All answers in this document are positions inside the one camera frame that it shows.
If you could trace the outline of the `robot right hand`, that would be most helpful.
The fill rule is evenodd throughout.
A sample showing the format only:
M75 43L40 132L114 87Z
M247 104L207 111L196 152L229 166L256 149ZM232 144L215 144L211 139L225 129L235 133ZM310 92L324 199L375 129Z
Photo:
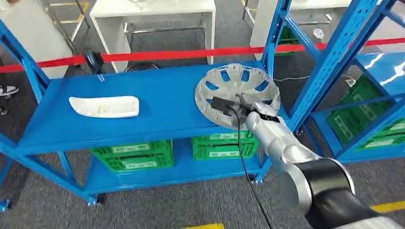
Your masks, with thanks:
M280 123L277 111L274 110L269 104L266 104L249 94L235 94L239 99L237 113L241 123L244 123L251 112L259 114L260 118L267 121L274 121Z

